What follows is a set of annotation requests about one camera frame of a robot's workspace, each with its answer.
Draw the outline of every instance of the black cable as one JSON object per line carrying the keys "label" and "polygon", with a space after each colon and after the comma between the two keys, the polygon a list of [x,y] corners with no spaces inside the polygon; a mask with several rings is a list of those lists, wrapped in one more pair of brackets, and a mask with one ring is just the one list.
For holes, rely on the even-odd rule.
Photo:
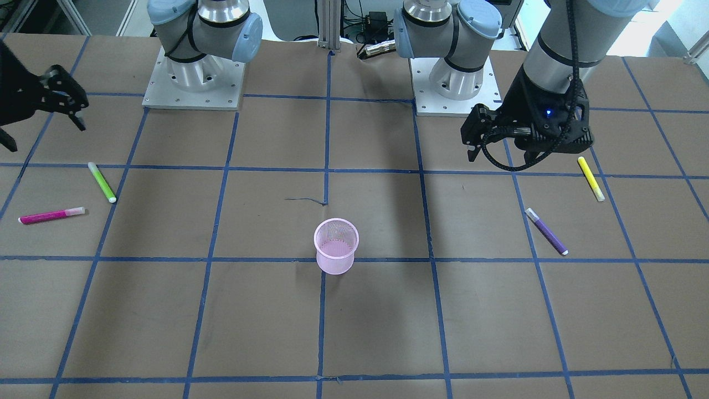
{"label": "black cable", "polygon": [[320,17],[318,16],[318,0],[315,0],[315,25],[318,27],[318,37],[320,36]]}
{"label": "black cable", "polygon": [[556,140],[554,140],[554,143],[552,144],[551,148],[545,151],[542,155],[539,155],[535,159],[531,160],[528,163],[525,163],[522,166],[509,166],[500,163],[490,154],[487,149],[487,144],[490,140],[491,132],[485,133],[482,138],[481,150],[483,151],[483,154],[485,154],[485,158],[488,158],[488,160],[493,165],[502,170],[507,170],[508,172],[519,172],[520,170],[525,170],[531,168],[534,165],[537,165],[539,162],[541,162],[546,157],[555,152],[557,148],[569,136],[569,133],[571,133],[571,121],[574,119],[574,115],[576,113],[576,105],[578,105],[576,99],[579,98],[579,95],[581,93],[581,86],[579,85],[579,82],[581,81],[581,78],[579,77],[579,44],[577,43],[576,20],[574,19],[574,6],[572,3],[573,0],[566,0],[566,17],[569,19],[569,35],[571,36],[571,58],[574,61],[571,79],[571,85],[574,88],[574,95],[571,99],[571,104],[569,105],[569,115],[566,118],[566,123],[562,127],[562,134],[559,135]]}

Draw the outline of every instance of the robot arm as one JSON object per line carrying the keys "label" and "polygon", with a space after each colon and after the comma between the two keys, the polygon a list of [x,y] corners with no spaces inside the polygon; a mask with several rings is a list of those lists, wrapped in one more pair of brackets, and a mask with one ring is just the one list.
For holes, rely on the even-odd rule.
{"label": "robot arm", "polygon": [[396,51],[403,58],[440,58],[429,80],[448,99],[471,99],[483,84],[483,66],[502,17],[485,0],[406,0],[394,14]]}
{"label": "robot arm", "polygon": [[[87,106],[86,92],[63,67],[52,65],[44,75],[33,75],[0,40],[0,126],[29,119],[41,110],[69,115],[83,131],[80,115]],[[17,151],[15,139],[2,129],[0,144]]]}
{"label": "robot arm", "polygon": [[[480,151],[497,167],[523,170],[551,153],[580,153],[593,145],[584,89],[630,19],[647,0],[547,0],[551,12],[497,110],[477,104],[463,127],[468,160]],[[404,58],[441,57],[430,76],[438,94],[471,99],[483,84],[482,65],[501,17],[484,0],[405,0],[395,14],[397,52]],[[489,143],[514,138],[525,164],[494,160]]]}
{"label": "robot arm", "polygon": [[[580,153],[593,145],[584,81],[647,0],[551,0],[552,10],[502,105],[478,104],[463,127],[468,160],[480,150],[497,167],[524,170],[551,153]],[[494,160],[488,143],[514,138],[525,164]]]}

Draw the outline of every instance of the grid square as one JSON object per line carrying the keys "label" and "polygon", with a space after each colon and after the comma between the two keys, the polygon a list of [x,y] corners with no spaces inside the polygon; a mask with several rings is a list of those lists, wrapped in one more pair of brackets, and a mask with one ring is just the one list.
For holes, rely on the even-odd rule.
{"label": "grid square", "polygon": [[573,377],[578,399],[677,399],[686,397],[679,376]]}
{"label": "grid square", "polygon": [[10,33],[4,40],[27,70],[37,76],[44,75],[49,67],[55,64],[71,72],[84,41],[86,36],[81,35],[26,35],[24,33]]}
{"label": "grid square", "polygon": [[703,84],[695,65],[670,57],[626,57],[625,61],[653,109],[706,111],[709,85]]}
{"label": "grid square", "polygon": [[497,81],[497,88],[500,90],[502,98],[507,95],[507,91],[510,89],[512,81],[517,76],[517,72],[520,70],[527,54],[526,51],[492,50],[490,52],[490,62],[492,63],[495,81]]}
{"label": "grid square", "polygon": [[38,163],[125,164],[143,117],[140,98],[91,96],[86,130],[64,115],[52,118],[32,158]]}
{"label": "grid square", "polygon": [[91,262],[0,261],[3,378],[56,376],[90,268]]}
{"label": "grid square", "polygon": [[543,263],[542,271],[569,369],[668,367],[635,265]]}
{"label": "grid square", "polygon": [[442,373],[428,263],[357,263],[325,286],[323,375]]}
{"label": "grid square", "polygon": [[322,173],[229,172],[215,256],[312,258]]}
{"label": "grid square", "polygon": [[688,175],[709,175],[706,151],[709,136],[704,134],[709,126],[707,114],[656,114],[662,131]]}
{"label": "grid square", "polygon": [[685,375],[684,378],[687,380],[687,385],[689,386],[690,392],[692,392],[692,398],[709,398],[709,376],[688,376]]}
{"label": "grid square", "polygon": [[99,263],[64,377],[183,376],[204,268],[204,263]]}
{"label": "grid square", "polygon": [[323,382],[323,399],[445,398],[444,380],[336,381]]}
{"label": "grid square", "polygon": [[263,40],[246,67],[244,93],[325,96],[327,83],[327,50],[315,43]]}
{"label": "grid square", "polygon": [[411,104],[333,102],[330,167],[417,170]]}
{"label": "grid square", "polygon": [[709,179],[707,180],[692,180],[692,187],[697,193],[697,197],[702,202],[704,210],[709,212]]}
{"label": "grid square", "polygon": [[426,175],[426,192],[437,257],[531,257],[510,176]]}
{"label": "grid square", "polygon": [[229,111],[151,109],[133,165],[224,166],[234,118]]}
{"label": "grid square", "polygon": [[314,263],[214,263],[194,375],[317,374],[320,273]]}
{"label": "grid square", "polygon": [[709,368],[709,268],[643,264],[652,297],[683,368]]}
{"label": "grid square", "polygon": [[684,180],[608,179],[639,258],[707,258],[709,224]]}
{"label": "grid square", "polygon": [[[585,177],[519,176],[518,182],[526,205],[566,245],[568,258],[631,257],[613,206],[596,200]],[[541,231],[529,225],[537,256],[558,258]]]}
{"label": "grid square", "polygon": [[[609,55],[603,58],[584,86],[591,107],[647,108],[621,57]],[[592,111],[591,120],[598,118],[595,115],[596,112]]]}
{"label": "grid square", "polygon": [[312,399],[315,383],[192,383],[190,397],[200,399],[224,398],[288,398]]}
{"label": "grid square", "polygon": [[[417,116],[418,138],[425,170],[487,170],[499,171],[480,153],[475,162],[468,162],[467,147],[460,141],[460,128],[464,118],[444,116]],[[505,146],[494,143],[489,146],[495,159],[507,162]]]}
{"label": "grid square", "polygon": [[562,369],[533,264],[437,267],[451,373]]}
{"label": "grid square", "polygon": [[325,106],[324,100],[244,98],[231,164],[322,168]]}
{"label": "grid square", "polygon": [[594,111],[591,131],[596,137],[593,147],[605,173],[681,174],[649,112]]}
{"label": "grid square", "polygon": [[0,385],[0,397],[12,399],[38,399],[49,398],[51,384],[31,384],[31,385]]}
{"label": "grid square", "polygon": [[10,195],[10,191],[12,191],[21,169],[19,166],[0,167],[0,208],[5,204],[7,196]]}
{"label": "grid square", "polygon": [[62,384],[57,390],[57,399],[175,399],[182,397],[184,384],[138,383],[138,384]]}
{"label": "grid square", "polygon": [[427,258],[420,187],[414,175],[331,173],[325,216],[349,220],[357,227],[356,257]]}
{"label": "grid square", "polygon": [[[35,145],[37,137],[39,137],[42,132],[49,116],[50,115],[44,111],[37,111],[29,119],[2,126],[2,129],[5,130],[7,134],[12,136],[15,139],[15,142],[17,142],[17,152],[15,153],[11,153],[5,147],[0,147],[2,162],[25,163],[27,155],[30,154],[32,146]],[[55,116],[57,118],[66,117],[64,115]]]}
{"label": "grid square", "polygon": [[412,99],[408,60],[396,53],[357,58],[355,44],[342,43],[332,58],[332,96],[358,99]]}
{"label": "grid square", "polygon": [[131,170],[101,255],[207,256],[221,180],[217,170]]}
{"label": "grid square", "polygon": [[456,398],[568,399],[563,378],[505,378],[453,380]]}
{"label": "grid square", "polygon": [[87,92],[145,93],[159,49],[157,38],[91,36],[74,78]]}
{"label": "grid square", "polygon": [[[101,171],[117,190],[122,169]],[[25,226],[27,214],[86,207],[86,214]],[[0,220],[0,253],[39,256],[93,256],[111,209],[88,168],[27,168]]]}

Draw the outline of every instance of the yellow marker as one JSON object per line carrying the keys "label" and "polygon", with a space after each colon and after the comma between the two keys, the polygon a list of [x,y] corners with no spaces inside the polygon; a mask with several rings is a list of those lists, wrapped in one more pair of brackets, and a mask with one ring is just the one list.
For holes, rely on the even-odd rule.
{"label": "yellow marker", "polygon": [[586,180],[588,180],[588,185],[591,186],[593,193],[596,195],[596,199],[599,202],[605,201],[605,197],[603,196],[603,193],[601,192],[601,188],[598,186],[598,183],[596,182],[596,178],[593,176],[593,173],[591,173],[591,169],[588,168],[588,163],[586,163],[586,159],[584,157],[579,157],[578,162],[579,162],[579,166],[581,166],[581,170],[584,172],[584,175],[586,176]]}

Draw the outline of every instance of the pink marker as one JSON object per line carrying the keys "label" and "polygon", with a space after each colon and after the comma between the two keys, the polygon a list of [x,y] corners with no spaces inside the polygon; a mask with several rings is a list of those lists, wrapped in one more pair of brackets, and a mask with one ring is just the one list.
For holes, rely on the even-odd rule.
{"label": "pink marker", "polygon": [[85,214],[86,208],[78,207],[71,209],[64,209],[63,211],[45,212],[42,214],[30,214],[27,216],[19,217],[18,220],[22,224],[32,224],[39,222],[47,222],[49,220],[64,219],[65,217],[74,216],[76,214]]}

